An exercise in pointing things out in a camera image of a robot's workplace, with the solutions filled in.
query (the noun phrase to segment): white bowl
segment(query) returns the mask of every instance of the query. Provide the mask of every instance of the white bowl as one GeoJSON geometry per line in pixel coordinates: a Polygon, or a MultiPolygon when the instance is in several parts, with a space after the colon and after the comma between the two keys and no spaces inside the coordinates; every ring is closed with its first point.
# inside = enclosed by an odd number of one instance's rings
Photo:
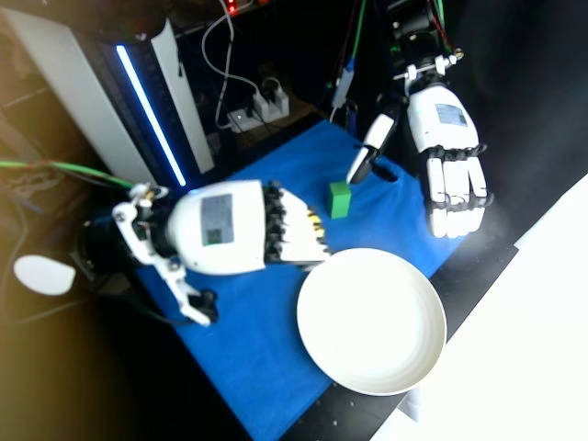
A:
{"type": "Polygon", "coordinates": [[[414,388],[447,339],[435,288],[394,254],[356,248],[308,275],[298,299],[302,342],[331,379],[367,395],[414,388]]]}

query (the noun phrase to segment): white power strip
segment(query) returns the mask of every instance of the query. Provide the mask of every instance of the white power strip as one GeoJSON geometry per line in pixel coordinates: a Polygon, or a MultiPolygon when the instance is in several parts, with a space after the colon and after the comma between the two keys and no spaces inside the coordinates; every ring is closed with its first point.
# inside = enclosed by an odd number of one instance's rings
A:
{"type": "Polygon", "coordinates": [[[247,116],[246,108],[240,108],[230,113],[231,130],[240,133],[287,117],[290,114],[290,103],[288,95],[282,87],[277,89],[275,97],[275,102],[269,102],[261,95],[255,94],[254,111],[251,117],[247,116]]]}

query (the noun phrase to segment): blue mat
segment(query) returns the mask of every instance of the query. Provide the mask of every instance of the blue mat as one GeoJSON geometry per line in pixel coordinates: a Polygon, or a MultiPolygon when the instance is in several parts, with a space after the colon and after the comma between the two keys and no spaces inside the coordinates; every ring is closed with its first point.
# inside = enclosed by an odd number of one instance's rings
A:
{"type": "MultiPolygon", "coordinates": [[[[329,183],[345,180],[356,144],[325,121],[232,179],[279,181],[317,209],[327,243],[335,251],[379,248],[432,276],[460,240],[431,236],[419,183],[397,165],[381,159],[399,180],[389,183],[369,176],[353,188],[349,216],[328,218],[329,183]]],[[[155,271],[143,268],[139,273],[163,311],[179,317],[171,293],[155,271]]],[[[188,275],[196,288],[218,293],[220,319],[210,328],[189,325],[178,327],[177,333],[255,440],[278,439],[330,384],[306,353],[296,325],[304,277],[296,267],[285,265],[234,277],[188,275]]]]}

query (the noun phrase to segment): white glowing light bar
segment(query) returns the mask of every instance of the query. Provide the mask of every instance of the white glowing light bar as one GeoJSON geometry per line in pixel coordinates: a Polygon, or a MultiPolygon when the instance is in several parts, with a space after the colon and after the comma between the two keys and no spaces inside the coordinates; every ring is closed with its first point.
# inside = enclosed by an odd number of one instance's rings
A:
{"type": "Polygon", "coordinates": [[[182,186],[182,187],[185,186],[186,180],[184,178],[184,175],[182,175],[182,170],[180,170],[180,166],[177,164],[177,161],[175,160],[174,154],[172,153],[172,149],[170,148],[169,144],[167,143],[167,139],[165,138],[164,131],[162,130],[161,126],[159,125],[159,121],[157,120],[157,118],[155,117],[155,114],[153,113],[153,109],[151,107],[151,104],[149,103],[149,99],[147,99],[147,96],[145,95],[145,91],[143,90],[143,86],[141,85],[141,82],[139,81],[139,77],[137,76],[137,73],[135,72],[135,68],[133,67],[132,63],[130,62],[130,58],[127,53],[127,50],[125,49],[124,46],[118,45],[117,46],[117,54],[119,55],[119,58],[122,61],[122,65],[125,68],[127,76],[130,79],[130,83],[132,84],[133,89],[135,89],[135,93],[137,94],[137,97],[139,98],[139,101],[141,102],[143,110],[145,111],[145,115],[147,115],[147,119],[149,120],[149,122],[151,123],[151,126],[153,127],[153,131],[155,132],[155,136],[157,137],[157,140],[159,141],[159,143],[162,146],[162,149],[165,153],[165,157],[167,158],[167,161],[169,162],[169,164],[172,166],[172,170],[174,170],[175,179],[177,179],[177,182],[179,183],[180,186],[182,186]]]}

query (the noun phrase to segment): green cube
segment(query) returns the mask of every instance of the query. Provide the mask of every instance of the green cube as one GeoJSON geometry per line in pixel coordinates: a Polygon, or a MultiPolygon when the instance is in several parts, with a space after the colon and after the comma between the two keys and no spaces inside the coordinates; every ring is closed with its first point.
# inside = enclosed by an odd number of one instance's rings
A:
{"type": "Polygon", "coordinates": [[[344,218],[349,213],[351,189],[346,182],[332,182],[329,188],[329,214],[331,219],[344,218]]]}

